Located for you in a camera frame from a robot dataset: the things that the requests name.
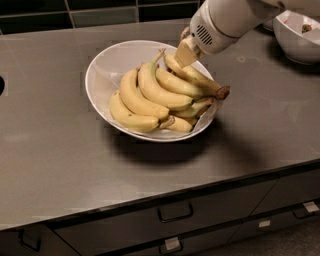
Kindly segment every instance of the bowl rim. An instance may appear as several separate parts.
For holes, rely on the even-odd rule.
[[[308,41],[308,42],[310,42],[310,43],[312,43],[312,44],[315,44],[315,45],[317,45],[317,46],[320,46],[320,42],[318,43],[318,42],[315,42],[315,41],[310,40],[310,39],[307,38],[307,37],[302,36],[302,34],[299,34],[298,32],[296,32],[295,30],[293,30],[293,29],[290,28],[287,24],[284,23],[284,21],[283,21],[281,18],[282,18],[286,13],[291,13],[291,12],[293,12],[293,11],[285,10],[284,12],[280,13],[279,15],[277,15],[277,16],[275,17],[275,19],[276,19],[282,26],[284,26],[285,28],[287,28],[288,30],[290,30],[292,33],[294,33],[294,34],[297,35],[298,37],[303,38],[304,40],[306,40],[306,41]]]

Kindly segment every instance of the white object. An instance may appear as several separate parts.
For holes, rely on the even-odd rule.
[[[173,142],[191,138],[205,130],[215,117],[221,102],[215,101],[200,118],[191,133],[179,133],[170,130],[156,130],[150,133],[131,131],[113,119],[109,111],[109,100],[119,87],[123,74],[138,67],[142,62],[152,60],[158,49],[165,48],[166,53],[175,52],[176,48],[159,42],[134,40],[113,45],[100,52],[90,63],[85,77],[86,92],[89,100],[100,116],[118,130],[133,137],[153,142]],[[158,62],[165,67],[163,59]],[[207,69],[200,63],[195,68],[212,79]]]
[[[259,222],[259,228],[265,228],[271,226],[271,220],[263,220]]]
[[[273,19],[270,19],[266,22],[263,22],[262,23],[262,26],[266,29],[266,30],[269,30],[269,31],[273,31]]]
[[[284,9],[299,10],[320,20],[319,0],[206,0],[190,22],[194,44],[199,48],[196,51],[221,52]]]
[[[302,33],[302,25],[312,30]],[[273,20],[273,31],[285,55],[301,64],[320,62],[320,24],[301,14],[285,11]]]
[[[307,209],[309,213],[319,211],[319,207],[312,201],[308,203],[304,203],[303,206]]]
[[[178,237],[167,239],[164,242],[168,251],[181,248]]]

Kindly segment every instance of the stainless steel counter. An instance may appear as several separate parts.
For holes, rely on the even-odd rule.
[[[320,159],[320,65],[287,60],[262,28],[201,60],[231,94],[191,140],[139,141],[98,116],[84,89],[93,57],[127,40],[177,46],[187,25],[0,37],[0,230]]]

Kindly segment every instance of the white bowl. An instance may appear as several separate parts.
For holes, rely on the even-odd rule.
[[[269,30],[269,31],[273,31],[273,22],[272,22],[273,19],[270,19],[266,22],[263,22],[262,23],[262,26],[266,29],[266,30]]]
[[[302,33],[302,25],[312,30]],[[320,24],[295,12],[285,11],[273,19],[273,31],[285,55],[301,64],[320,62]]]
[[[115,121],[109,110],[109,99],[118,85],[123,74],[130,69],[138,67],[142,62],[155,57],[158,49],[165,48],[166,53],[175,52],[176,48],[154,41],[127,41],[113,45],[99,53],[90,63],[85,77],[86,92],[96,111],[110,125],[133,137],[153,142],[173,142],[191,138],[205,130],[215,117],[222,102],[215,101],[206,113],[200,118],[191,133],[179,133],[170,130],[156,130],[150,133],[131,131]],[[165,67],[163,59],[159,60],[160,67]],[[211,77],[210,73],[200,63],[195,62],[194,67],[204,75]]]

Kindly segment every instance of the tile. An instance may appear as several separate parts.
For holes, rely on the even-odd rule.
[[[177,3],[177,2],[198,2],[198,0],[138,0],[138,4],[163,4],[163,3]]]
[[[92,27],[136,22],[136,8],[104,9],[72,13],[75,27]]]
[[[135,0],[68,0],[70,10],[92,9],[92,8],[106,8],[119,6],[135,6]]]
[[[197,3],[140,7],[139,19],[140,22],[146,22],[191,18],[197,9]]]
[[[66,11],[64,0],[1,0],[0,15]]]
[[[68,13],[0,18],[3,34],[71,28]]]

